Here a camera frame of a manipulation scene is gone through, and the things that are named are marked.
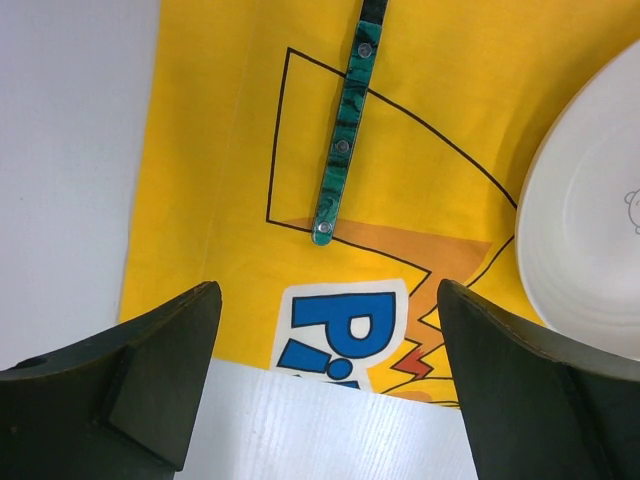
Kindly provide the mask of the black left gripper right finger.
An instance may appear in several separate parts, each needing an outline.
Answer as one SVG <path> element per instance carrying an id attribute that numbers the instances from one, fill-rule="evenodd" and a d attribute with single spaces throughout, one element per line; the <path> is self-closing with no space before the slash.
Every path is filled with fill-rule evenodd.
<path id="1" fill-rule="evenodd" d="M 444 280 L 441 330 L 481 479 L 636 479 L 639 364 Z"/>

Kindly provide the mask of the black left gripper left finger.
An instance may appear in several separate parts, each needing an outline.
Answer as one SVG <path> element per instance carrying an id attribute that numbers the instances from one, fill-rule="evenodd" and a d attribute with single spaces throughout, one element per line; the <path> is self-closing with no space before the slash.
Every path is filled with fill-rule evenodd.
<path id="1" fill-rule="evenodd" d="M 1 373 L 4 473 L 183 470 L 222 310 L 203 282 Z"/>

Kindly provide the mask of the cream round plate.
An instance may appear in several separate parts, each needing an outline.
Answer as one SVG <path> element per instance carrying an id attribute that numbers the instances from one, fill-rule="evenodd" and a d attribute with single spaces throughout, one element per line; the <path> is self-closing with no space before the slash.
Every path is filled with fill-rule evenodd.
<path id="1" fill-rule="evenodd" d="M 639 357 L 639 45 L 572 98 L 526 175 L 516 259 L 551 329 Z"/>

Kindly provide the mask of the yellow cartoon print cloth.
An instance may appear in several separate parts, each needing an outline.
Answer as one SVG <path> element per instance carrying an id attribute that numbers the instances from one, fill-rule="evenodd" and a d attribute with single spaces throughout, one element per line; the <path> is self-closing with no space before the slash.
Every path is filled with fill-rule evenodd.
<path id="1" fill-rule="evenodd" d="M 437 310 L 533 317 L 522 184 L 635 1 L 391 1 L 334 236 L 311 238 L 359 1 L 165 1 L 120 316 L 218 282 L 217 358 L 457 407 Z"/>

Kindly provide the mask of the fork with teal handle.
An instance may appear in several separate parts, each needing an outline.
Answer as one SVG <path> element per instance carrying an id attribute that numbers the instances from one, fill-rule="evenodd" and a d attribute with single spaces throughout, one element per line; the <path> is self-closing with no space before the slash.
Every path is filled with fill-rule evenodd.
<path id="1" fill-rule="evenodd" d="M 326 246 L 333 239 L 387 5 L 386 0 L 362 3 L 312 222 L 311 238 L 317 246 Z"/>

